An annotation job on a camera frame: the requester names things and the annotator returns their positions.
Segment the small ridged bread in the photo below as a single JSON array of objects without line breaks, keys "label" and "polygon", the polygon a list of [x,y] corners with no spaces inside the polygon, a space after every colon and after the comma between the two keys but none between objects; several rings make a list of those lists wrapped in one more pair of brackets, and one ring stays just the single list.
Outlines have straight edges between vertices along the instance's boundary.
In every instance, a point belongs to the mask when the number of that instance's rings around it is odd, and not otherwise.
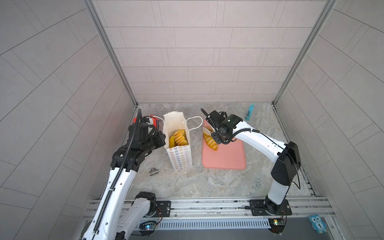
[{"label": "small ridged bread", "polygon": [[211,135],[204,134],[205,143],[214,151],[218,150],[218,144]]}]

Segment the ridged spiral bread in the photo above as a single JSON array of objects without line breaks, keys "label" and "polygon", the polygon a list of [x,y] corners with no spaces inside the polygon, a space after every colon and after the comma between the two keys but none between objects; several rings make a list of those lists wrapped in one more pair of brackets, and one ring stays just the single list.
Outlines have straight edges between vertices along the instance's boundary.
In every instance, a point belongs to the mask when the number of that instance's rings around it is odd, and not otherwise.
[{"label": "ridged spiral bread", "polygon": [[177,146],[186,146],[188,145],[187,135],[185,130],[178,130],[173,135],[175,143]]}]

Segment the orange oval bread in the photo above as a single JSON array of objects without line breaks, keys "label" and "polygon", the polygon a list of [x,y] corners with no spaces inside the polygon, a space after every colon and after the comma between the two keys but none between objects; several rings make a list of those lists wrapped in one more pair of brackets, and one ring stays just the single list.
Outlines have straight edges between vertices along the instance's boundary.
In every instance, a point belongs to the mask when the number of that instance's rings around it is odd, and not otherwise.
[{"label": "orange oval bread", "polygon": [[177,146],[176,141],[175,141],[175,137],[171,136],[169,139],[169,148],[174,148],[175,146]]}]

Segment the white paper bag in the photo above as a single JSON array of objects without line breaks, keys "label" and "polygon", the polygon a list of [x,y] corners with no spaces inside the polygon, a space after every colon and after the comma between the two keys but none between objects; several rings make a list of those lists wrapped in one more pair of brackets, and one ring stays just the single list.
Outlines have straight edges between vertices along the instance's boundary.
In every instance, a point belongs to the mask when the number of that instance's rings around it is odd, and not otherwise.
[{"label": "white paper bag", "polygon": [[[188,121],[192,119],[200,120],[200,124],[189,129]],[[165,149],[171,161],[171,164],[175,171],[184,170],[191,168],[193,166],[192,160],[192,150],[191,144],[192,140],[190,137],[190,132],[201,127],[203,124],[203,119],[199,116],[191,117],[186,119],[184,113],[182,112],[170,112],[164,115],[164,134],[166,135],[166,145]],[[188,140],[188,145],[186,146],[175,146],[174,148],[169,148],[169,139],[174,133],[178,130],[185,130]]]}]

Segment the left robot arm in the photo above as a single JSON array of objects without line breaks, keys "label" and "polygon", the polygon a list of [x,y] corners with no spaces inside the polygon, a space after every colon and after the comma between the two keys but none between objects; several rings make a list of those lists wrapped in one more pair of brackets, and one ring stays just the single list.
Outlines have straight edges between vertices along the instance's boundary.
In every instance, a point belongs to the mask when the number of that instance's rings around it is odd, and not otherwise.
[{"label": "left robot arm", "polygon": [[129,126],[127,143],[113,154],[106,189],[83,240],[127,240],[144,216],[156,213],[156,195],[140,192],[121,216],[141,163],[153,150],[166,144],[166,136],[159,128],[160,120],[156,116],[142,116],[138,110],[134,123]]}]

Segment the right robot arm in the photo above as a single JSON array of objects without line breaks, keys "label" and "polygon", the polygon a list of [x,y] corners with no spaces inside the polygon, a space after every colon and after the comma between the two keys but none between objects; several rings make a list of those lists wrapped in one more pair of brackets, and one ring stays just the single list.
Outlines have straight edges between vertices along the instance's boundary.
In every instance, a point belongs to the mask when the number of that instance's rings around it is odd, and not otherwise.
[{"label": "right robot arm", "polygon": [[283,204],[294,178],[301,167],[299,148],[294,142],[284,143],[272,139],[261,131],[251,127],[236,115],[212,111],[207,113],[206,121],[214,130],[211,137],[218,144],[228,145],[241,140],[267,156],[273,163],[271,171],[273,183],[261,207],[248,207],[251,210],[265,211],[269,215],[288,215]]}]

